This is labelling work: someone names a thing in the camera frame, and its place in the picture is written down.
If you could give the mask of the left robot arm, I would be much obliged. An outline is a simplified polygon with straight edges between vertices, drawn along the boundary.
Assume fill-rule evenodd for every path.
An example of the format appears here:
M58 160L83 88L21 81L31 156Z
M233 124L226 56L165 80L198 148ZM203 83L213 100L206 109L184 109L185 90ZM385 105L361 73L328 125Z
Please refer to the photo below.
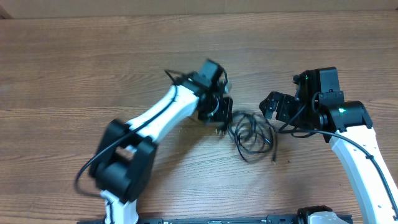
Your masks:
M137 199L152 173L161 140L181 121L198 114L204 123L232 120L225 69L207 60L200 71L180 73L166 70L172 86L166 95L140 116L123 123L108 124L95 156L88 162L104 199L102 223L137 223Z

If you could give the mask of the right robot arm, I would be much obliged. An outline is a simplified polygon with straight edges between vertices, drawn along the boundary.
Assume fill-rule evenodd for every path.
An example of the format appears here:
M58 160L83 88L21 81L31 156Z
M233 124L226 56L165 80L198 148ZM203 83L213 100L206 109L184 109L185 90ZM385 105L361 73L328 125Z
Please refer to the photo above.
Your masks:
M397 223L397 186L378 147L373 121L360 101L345 101L335 67L294 75L294 96L272 91L260 102L279 133L321 134L340 160L365 223Z

